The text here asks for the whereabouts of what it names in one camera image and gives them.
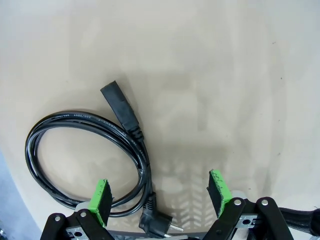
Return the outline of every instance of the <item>black plug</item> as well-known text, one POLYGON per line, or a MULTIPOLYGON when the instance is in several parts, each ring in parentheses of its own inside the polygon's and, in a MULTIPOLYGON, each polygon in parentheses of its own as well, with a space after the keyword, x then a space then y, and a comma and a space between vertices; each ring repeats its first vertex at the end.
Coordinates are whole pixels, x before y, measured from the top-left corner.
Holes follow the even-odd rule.
POLYGON ((117 82, 113 81, 109 83, 101 88, 100 91, 109 103, 123 129, 130 133, 135 140, 142 142, 144 135, 140 129, 139 121, 117 82))
POLYGON ((153 192, 143 206, 140 217, 139 228, 143 229, 149 238, 162 239, 170 237, 167 232, 170 227, 183 231, 182 228, 171 225, 172 216, 169 216, 157 209, 156 193, 153 192))

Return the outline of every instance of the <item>black cable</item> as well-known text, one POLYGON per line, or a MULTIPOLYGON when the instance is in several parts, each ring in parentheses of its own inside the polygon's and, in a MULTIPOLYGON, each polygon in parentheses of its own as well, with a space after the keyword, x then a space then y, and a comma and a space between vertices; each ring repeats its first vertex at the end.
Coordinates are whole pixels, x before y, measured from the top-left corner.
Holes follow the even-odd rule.
POLYGON ((118 218, 128 216, 138 211, 147 201, 152 190, 151 170, 146 146, 143 142, 143 135, 139 129, 139 138, 136 132, 126 131, 115 123, 89 112, 62 111, 48 115, 41 119, 30 131, 25 144, 25 159, 27 167, 37 181, 57 202, 68 207, 75 208, 81 201, 72 199, 59 191, 46 177, 39 164, 37 156, 38 146, 44 133, 53 128, 77 128, 98 134, 121 148, 134 162, 138 172, 136 186, 125 196, 115 200, 112 208, 125 204, 136 197, 141 191, 142 196, 138 203, 132 208, 111 212, 110 217, 118 218))

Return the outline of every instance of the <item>gray floor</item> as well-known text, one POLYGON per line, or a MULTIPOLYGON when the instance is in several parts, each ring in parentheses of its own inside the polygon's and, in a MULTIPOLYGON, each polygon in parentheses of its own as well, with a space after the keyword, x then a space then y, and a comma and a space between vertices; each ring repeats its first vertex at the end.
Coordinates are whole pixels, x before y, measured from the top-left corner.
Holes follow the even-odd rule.
POLYGON ((8 240, 39 240, 40 229, 31 217, 0 152, 0 228, 8 240))

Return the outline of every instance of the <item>beige tabletop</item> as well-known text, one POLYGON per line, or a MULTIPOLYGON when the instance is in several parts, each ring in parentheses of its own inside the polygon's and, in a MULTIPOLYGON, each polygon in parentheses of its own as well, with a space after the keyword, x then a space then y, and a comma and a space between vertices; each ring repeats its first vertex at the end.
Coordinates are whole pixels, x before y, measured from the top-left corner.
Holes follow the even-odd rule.
MULTIPOLYGON (((42 117, 84 110, 116 121, 100 88, 117 80, 143 129, 159 209, 186 232, 216 216, 208 172, 281 207, 319 207, 319 1, 54 0, 0 2, 0 148, 42 229, 54 201, 32 178, 25 140, 42 117)), ((48 131, 41 166, 66 193, 113 195, 138 178, 108 140, 48 131)), ((140 232, 141 212, 108 228, 140 232)))

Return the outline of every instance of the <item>power cord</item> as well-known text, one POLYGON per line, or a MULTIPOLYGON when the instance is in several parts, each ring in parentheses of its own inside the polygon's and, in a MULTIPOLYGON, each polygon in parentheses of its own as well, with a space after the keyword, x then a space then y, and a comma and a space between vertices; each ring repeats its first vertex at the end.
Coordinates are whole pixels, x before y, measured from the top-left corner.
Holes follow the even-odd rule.
POLYGON ((143 207, 139 227, 149 237, 163 238, 172 221, 172 217, 157 210, 156 193, 152 187, 152 176, 144 135, 133 109, 128 103, 116 81, 101 89, 101 93, 111 106, 122 127, 101 116, 83 111, 61 111, 41 119, 31 129, 25 143, 27 167, 36 182, 60 204, 74 209, 81 201, 73 199, 59 191, 42 171, 37 150, 44 133, 53 128, 67 127, 86 130, 98 134, 121 148, 134 162, 138 173, 135 187, 120 199, 112 203, 112 208, 125 204, 142 192, 136 205, 121 212, 111 212, 110 217, 119 218, 131 215, 143 207))

